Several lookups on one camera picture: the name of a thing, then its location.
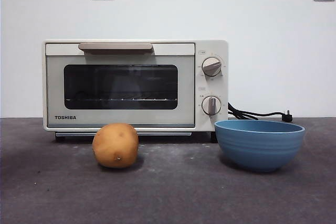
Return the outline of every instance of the temperature knob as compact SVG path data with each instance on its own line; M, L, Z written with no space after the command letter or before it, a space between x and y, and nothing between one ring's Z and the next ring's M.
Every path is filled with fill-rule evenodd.
M208 115L215 115L220 111L221 101L217 97L206 97L202 102L203 111Z
M207 76L217 75L222 68L222 63L215 57L207 58L202 64L202 70Z

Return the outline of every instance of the bowl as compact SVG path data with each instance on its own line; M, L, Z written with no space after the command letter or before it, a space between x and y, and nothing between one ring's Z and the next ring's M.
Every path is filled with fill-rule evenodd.
M215 132L231 161L255 172L272 172L295 157L305 128L273 121L226 120L215 123Z

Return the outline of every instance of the black power cord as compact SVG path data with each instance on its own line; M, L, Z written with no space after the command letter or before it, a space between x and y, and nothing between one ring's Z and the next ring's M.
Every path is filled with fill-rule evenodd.
M228 109L229 109L229 114L233 115L237 119L244 119L244 120L258 120L254 115L256 116L270 116L270 115L281 115L281 119L284 122L291 122L293 121L293 117L291 114L289 114L289 110L287 110L287 114L281 113L281 112L273 112L273 113L268 113L268 114L259 114L259 113L254 113L254 112L248 112L248 111L242 111L235 109L230 103L228 103Z

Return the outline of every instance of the brown potato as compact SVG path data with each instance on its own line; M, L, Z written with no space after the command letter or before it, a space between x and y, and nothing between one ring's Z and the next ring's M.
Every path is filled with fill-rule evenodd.
M92 149L102 166L125 168L137 160L138 145L137 131L130 124L112 123L96 133Z

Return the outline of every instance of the oven door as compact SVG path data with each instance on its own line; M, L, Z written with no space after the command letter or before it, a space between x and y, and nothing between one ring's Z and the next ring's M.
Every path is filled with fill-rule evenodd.
M194 62L194 44L47 44L47 126L194 127Z

